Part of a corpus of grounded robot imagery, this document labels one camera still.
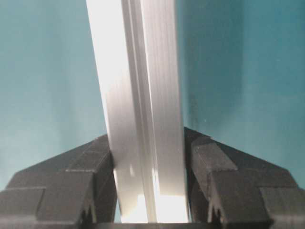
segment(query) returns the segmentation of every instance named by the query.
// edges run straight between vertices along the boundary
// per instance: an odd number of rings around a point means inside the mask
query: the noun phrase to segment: teal wall
[[[0,189],[106,133],[85,0],[0,0]]]
[[[177,0],[185,125],[305,187],[305,1]],[[0,1],[0,189],[106,133],[85,0]]]
[[[305,1],[178,0],[184,123],[305,187]]]

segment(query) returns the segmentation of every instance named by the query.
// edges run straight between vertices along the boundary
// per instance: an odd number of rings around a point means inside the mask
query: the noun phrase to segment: aluminum profile
[[[174,0],[87,0],[122,222],[188,222]]]

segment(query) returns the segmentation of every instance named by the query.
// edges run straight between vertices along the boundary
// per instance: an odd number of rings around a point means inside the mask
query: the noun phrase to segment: clamp jaw
[[[107,135],[15,174],[1,229],[305,228],[305,191],[289,171],[185,128],[189,224],[114,224]]]

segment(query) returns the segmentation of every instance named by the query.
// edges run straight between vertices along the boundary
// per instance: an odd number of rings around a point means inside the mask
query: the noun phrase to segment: metallic surface
[[[187,222],[174,0],[87,0],[122,222]]]

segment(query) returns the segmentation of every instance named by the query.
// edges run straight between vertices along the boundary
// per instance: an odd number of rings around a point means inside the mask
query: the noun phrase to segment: metal bar
[[[187,222],[174,0],[87,0],[122,222]]]

